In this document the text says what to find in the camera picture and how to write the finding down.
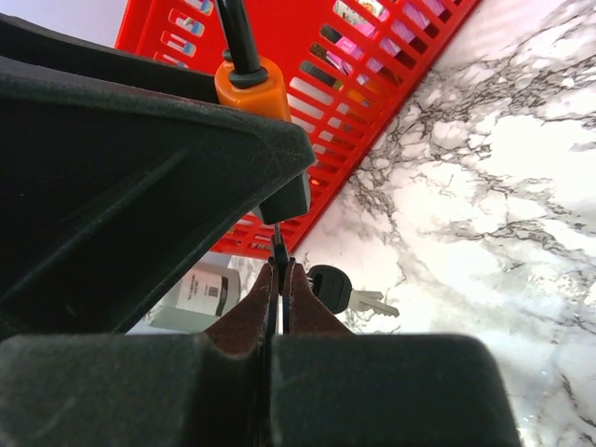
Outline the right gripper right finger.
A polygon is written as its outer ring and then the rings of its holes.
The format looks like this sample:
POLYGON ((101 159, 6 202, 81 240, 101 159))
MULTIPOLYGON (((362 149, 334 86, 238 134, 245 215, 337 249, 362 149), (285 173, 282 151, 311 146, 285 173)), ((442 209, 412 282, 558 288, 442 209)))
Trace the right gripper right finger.
POLYGON ((496 361, 456 333, 356 335, 290 262, 271 345, 275 446, 517 446, 496 361))

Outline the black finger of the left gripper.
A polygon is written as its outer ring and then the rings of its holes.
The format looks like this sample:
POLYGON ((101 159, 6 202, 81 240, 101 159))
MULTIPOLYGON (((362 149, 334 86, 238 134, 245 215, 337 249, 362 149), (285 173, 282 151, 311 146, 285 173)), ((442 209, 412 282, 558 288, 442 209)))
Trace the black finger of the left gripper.
POLYGON ((211 76, 1 19, 1 335, 128 331, 314 162, 211 76))

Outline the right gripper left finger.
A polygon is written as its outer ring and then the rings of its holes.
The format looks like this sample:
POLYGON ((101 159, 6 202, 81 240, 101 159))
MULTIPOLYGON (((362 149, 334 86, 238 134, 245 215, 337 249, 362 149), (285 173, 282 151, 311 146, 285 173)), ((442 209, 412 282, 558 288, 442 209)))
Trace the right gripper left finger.
POLYGON ((15 336, 5 446, 265 446, 278 270, 199 334, 15 336))

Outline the black-headed key bunch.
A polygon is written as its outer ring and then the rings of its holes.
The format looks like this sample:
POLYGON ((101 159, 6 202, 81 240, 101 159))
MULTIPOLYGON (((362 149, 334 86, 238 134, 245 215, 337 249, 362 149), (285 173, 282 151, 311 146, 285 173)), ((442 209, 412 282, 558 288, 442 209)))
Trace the black-headed key bunch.
POLYGON ((274 269, 273 295, 269 305, 269 322, 283 333, 343 332, 335 318, 348 308, 356 311, 398 317, 396 307, 382 302, 377 291, 356 291, 348 275, 341 269, 317 264, 309 270, 288 254, 279 225, 272 236, 274 269))

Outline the orange black padlock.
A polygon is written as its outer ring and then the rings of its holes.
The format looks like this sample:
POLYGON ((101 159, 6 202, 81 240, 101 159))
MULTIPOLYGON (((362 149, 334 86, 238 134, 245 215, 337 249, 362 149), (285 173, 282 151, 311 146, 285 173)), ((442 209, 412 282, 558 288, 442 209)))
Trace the orange black padlock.
MULTIPOLYGON (((279 67, 258 55, 250 21, 242 1, 219 1, 227 49, 214 76, 221 105, 254 115, 291 122, 286 84, 279 67)), ((305 215, 310 208, 310 188, 303 170, 256 208, 264 223, 281 222, 305 215)))

